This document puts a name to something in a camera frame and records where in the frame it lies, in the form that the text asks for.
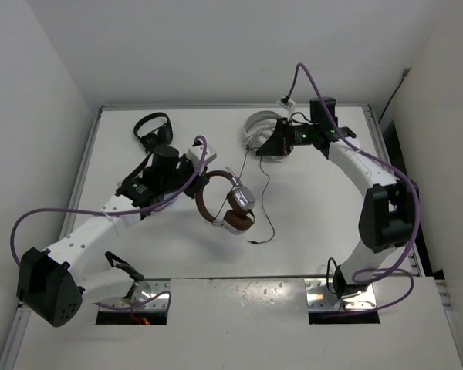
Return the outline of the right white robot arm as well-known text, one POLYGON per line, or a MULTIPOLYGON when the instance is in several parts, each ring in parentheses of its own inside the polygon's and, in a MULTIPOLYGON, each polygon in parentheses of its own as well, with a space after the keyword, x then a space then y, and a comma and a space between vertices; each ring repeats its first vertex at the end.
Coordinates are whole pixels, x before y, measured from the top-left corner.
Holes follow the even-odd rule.
POLYGON ((309 102, 308 123, 277 118, 274 130, 256 153, 284 157, 296 146, 313 146, 360 192, 360 240, 336 267, 329 284, 332 294, 344 298, 398 270, 399 262, 386 269, 381 266, 399 247, 411 248, 419 228, 420 206, 417 186, 389 163, 364 151, 355 132, 339 125, 335 107, 334 98, 314 98, 309 102))

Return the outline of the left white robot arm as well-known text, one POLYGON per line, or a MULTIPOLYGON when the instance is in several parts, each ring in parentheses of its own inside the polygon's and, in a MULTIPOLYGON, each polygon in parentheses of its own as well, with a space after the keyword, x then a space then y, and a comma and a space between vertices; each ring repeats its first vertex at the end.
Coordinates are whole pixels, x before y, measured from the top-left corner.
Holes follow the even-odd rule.
POLYGON ((19 262, 17 298, 53 327, 70 321, 84 301, 100 308, 134 312, 168 290, 150 291, 145 277, 107 248, 125 230, 172 202, 194 197, 217 154, 202 136, 185 154, 157 146, 122 181, 115 194, 64 238, 26 251, 19 262))

